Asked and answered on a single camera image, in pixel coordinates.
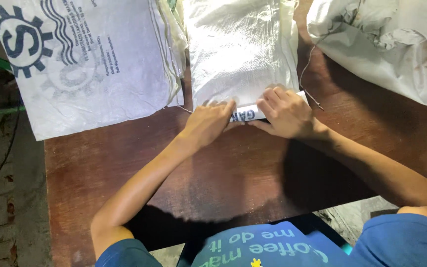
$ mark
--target wooden table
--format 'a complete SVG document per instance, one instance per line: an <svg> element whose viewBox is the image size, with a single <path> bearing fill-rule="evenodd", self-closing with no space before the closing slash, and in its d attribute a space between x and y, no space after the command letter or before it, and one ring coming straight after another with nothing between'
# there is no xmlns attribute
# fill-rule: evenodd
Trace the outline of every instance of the wooden table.
<svg viewBox="0 0 427 267"><path fill-rule="evenodd" d="M311 2L301 1L295 13L298 73L312 48L305 27ZM192 108L189 70L184 82L187 108ZM427 106L359 79L319 49L303 85L325 109L311 104L320 121L427 177ZM57 267L94 263L92 216L183 129L188 116L178 107L166 108L147 118L46 140ZM148 249L157 249L373 195L347 168L314 149L245 126L178 167L130 227Z"/></svg>

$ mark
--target plastic sack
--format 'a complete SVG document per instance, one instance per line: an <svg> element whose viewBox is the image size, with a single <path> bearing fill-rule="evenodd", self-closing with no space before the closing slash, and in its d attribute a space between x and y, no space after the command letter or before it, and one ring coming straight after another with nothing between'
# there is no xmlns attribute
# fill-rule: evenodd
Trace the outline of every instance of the plastic sack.
<svg viewBox="0 0 427 267"><path fill-rule="evenodd" d="M164 4L0 0L0 40L37 140L183 105L186 37Z"/></svg>
<svg viewBox="0 0 427 267"><path fill-rule="evenodd" d="M184 1L192 71L193 106L233 98L254 105L265 88L299 92L298 1Z"/></svg>
<svg viewBox="0 0 427 267"><path fill-rule="evenodd" d="M360 78L427 105L427 40L423 41L427 39L427 26L424 25L427 21L427 1L421 1L421 13L400 10L400 6L398 7L396 14L399 15L397 18L400 22L393 22L391 25L393 33L400 37L397 40L402 40L401 34L406 33L419 34L421 38L416 39L410 35L409 40L416 43L414 45L395 40L390 50L376 47L363 28L359 29L345 22L353 20L348 8L353 4L358 6L360 2L314 0L307 15L307 30L312 41L329 58ZM412 18L405 17L405 13L413 14ZM417 24L416 20L422 20L423 25ZM389 27L385 26L382 30L386 32Z"/></svg>

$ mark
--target ground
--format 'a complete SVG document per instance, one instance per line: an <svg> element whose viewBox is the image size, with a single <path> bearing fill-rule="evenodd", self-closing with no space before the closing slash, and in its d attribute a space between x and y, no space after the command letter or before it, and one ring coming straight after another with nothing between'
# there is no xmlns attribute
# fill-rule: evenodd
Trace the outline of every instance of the ground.
<svg viewBox="0 0 427 267"><path fill-rule="evenodd" d="M16 114L0 115L0 164L9 146ZM53 266L45 188L44 143L36 142L21 112L13 148L0 171L0 267ZM354 245L365 221L396 207L380 197L315 212ZM151 254L174 267L183 244Z"/></svg>

